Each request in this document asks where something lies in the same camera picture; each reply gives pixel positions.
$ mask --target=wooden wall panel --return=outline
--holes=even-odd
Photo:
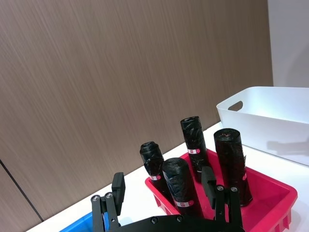
[[[39,217],[0,165],[0,231],[20,232],[39,222]]]
[[[266,0],[0,1],[0,158],[44,219],[272,85]]]

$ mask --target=red tray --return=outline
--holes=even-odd
[[[217,178],[217,184],[223,184],[222,173],[217,154],[208,150],[208,157]],[[187,154],[181,156],[189,163]],[[247,169],[247,178],[253,201],[241,209],[243,227],[246,232],[282,232],[289,228],[291,223],[291,208],[297,199],[297,191],[278,180],[270,178],[250,168]],[[147,187],[153,192],[156,203],[167,215],[179,214],[164,196],[152,185],[150,178],[145,181]],[[213,219],[214,211],[211,209],[208,198],[204,193],[202,185],[194,181],[198,199],[203,209],[204,218]]]

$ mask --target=white table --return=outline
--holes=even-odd
[[[215,151],[213,134],[222,128],[221,123],[204,131],[206,147]],[[246,165],[283,183],[293,186],[298,192],[298,199],[292,208],[291,232],[309,231],[309,167],[286,159],[282,159],[253,148],[243,146],[246,157]],[[179,157],[186,153],[185,144],[172,149],[164,155],[164,159]],[[152,193],[146,187],[144,181],[148,177],[144,167],[125,176],[126,194],[122,206],[121,216],[118,218],[122,225],[129,224],[151,216],[164,215],[161,208],[157,207]],[[111,191],[111,185],[104,187],[72,205],[71,207],[42,222],[28,232],[58,232],[82,216],[91,212],[91,196],[104,195]]]

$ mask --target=white wall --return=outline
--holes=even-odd
[[[268,0],[274,86],[309,87],[309,0]]]

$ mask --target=plastic wrap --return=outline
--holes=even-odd
[[[201,182],[203,166],[210,166],[202,126],[198,116],[185,118],[180,121],[184,141],[187,145],[190,161],[193,166],[195,178]]]
[[[246,206],[252,200],[245,169],[240,132],[222,129],[214,134],[216,151],[226,187],[239,189],[240,204]]]
[[[170,202],[173,202],[173,198],[169,192],[169,188],[162,173],[162,164],[164,159],[158,144],[152,141],[142,144],[140,146],[140,155],[153,185]]]
[[[171,158],[164,161],[162,170],[180,214],[203,217],[188,163]]]

